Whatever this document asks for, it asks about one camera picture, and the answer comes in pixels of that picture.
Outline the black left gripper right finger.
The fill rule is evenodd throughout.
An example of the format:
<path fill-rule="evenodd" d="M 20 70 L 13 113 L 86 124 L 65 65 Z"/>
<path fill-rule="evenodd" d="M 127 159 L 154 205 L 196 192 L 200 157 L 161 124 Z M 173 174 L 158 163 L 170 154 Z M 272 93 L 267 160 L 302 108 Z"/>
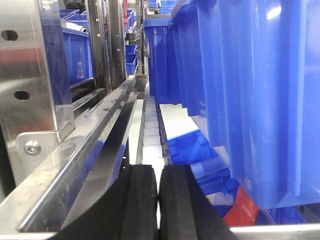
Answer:
<path fill-rule="evenodd" d="M 159 185 L 161 240 L 236 240 L 190 165 L 166 165 Z"/>

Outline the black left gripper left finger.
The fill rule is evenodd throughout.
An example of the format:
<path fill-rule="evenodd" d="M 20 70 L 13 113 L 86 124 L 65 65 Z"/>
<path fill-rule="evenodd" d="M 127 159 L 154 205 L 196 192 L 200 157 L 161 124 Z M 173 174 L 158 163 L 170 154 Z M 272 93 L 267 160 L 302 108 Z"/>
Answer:
<path fill-rule="evenodd" d="M 129 165 L 59 240 L 156 240 L 157 184 L 150 165 Z"/>

